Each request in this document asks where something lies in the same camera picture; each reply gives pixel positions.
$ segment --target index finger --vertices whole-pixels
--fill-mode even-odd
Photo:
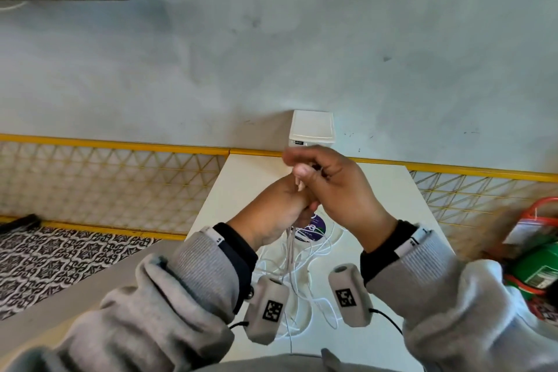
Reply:
[[[339,152],[323,146],[287,147],[283,151],[283,162],[293,167],[298,163],[317,163],[324,173],[333,176],[341,171],[343,164],[350,161]]]

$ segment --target forearm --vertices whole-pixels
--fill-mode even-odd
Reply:
[[[409,352],[444,371],[558,370],[558,332],[502,284],[500,265],[459,262],[431,233],[367,284],[405,319]]]
[[[8,370],[188,371],[227,354],[239,276],[211,238],[196,233],[168,262],[146,257],[136,279],[78,318],[57,348],[25,352]]]

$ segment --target qr code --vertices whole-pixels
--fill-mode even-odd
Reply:
[[[337,299],[339,300],[339,306],[350,307],[357,305],[349,288],[345,288],[343,290],[335,290],[335,294],[337,295]]]
[[[263,318],[267,321],[279,322],[282,309],[283,309],[282,303],[274,302],[273,300],[268,300],[266,309],[263,311]]]

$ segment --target green container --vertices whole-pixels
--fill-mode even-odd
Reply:
[[[528,288],[521,288],[509,281],[508,284],[519,288],[526,300],[531,299],[534,293],[529,288],[536,293],[558,279],[558,242],[544,244],[521,256],[509,267],[508,274]]]

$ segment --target person's right hand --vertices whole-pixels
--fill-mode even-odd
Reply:
[[[376,199],[366,176],[349,158],[322,146],[289,147],[283,161],[324,206],[325,212],[345,227],[367,253],[377,249],[397,226]],[[316,171],[309,164],[318,164]]]

